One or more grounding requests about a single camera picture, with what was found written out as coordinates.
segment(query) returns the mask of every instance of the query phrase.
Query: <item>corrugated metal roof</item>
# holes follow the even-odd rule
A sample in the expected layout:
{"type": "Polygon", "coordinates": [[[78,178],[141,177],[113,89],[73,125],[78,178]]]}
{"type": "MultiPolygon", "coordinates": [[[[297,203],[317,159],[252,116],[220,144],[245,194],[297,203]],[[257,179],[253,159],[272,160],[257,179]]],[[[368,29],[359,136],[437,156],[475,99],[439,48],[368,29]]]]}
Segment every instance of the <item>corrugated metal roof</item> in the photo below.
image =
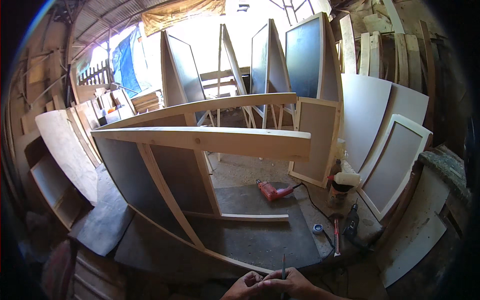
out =
{"type": "Polygon", "coordinates": [[[108,39],[108,27],[121,31],[132,17],[131,24],[141,19],[140,12],[168,0],[87,0],[75,21],[72,57],[76,58],[108,39]]]}

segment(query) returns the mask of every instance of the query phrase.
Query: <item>black power drill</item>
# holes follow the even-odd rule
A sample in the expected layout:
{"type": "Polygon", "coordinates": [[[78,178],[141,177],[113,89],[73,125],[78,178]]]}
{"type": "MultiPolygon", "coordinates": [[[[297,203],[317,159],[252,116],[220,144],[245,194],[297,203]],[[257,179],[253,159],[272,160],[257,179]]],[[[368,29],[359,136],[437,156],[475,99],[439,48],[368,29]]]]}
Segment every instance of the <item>black power drill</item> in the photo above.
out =
{"type": "Polygon", "coordinates": [[[359,206],[357,203],[352,205],[352,208],[348,212],[347,219],[345,220],[345,229],[343,229],[342,235],[344,235],[352,245],[363,252],[373,251],[357,237],[357,229],[360,221],[359,214],[357,213],[358,208],[359,206]]]}

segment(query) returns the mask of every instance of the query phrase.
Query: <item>lumber stack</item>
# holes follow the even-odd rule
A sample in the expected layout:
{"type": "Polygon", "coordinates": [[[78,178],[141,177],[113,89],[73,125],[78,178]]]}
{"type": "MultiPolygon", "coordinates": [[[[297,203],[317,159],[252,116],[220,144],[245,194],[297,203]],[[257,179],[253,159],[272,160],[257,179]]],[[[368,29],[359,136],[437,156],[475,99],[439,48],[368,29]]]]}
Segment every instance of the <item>lumber stack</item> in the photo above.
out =
{"type": "Polygon", "coordinates": [[[147,111],[164,108],[163,101],[160,102],[159,92],[149,93],[145,96],[132,99],[132,104],[135,110],[141,114],[147,111]]]}

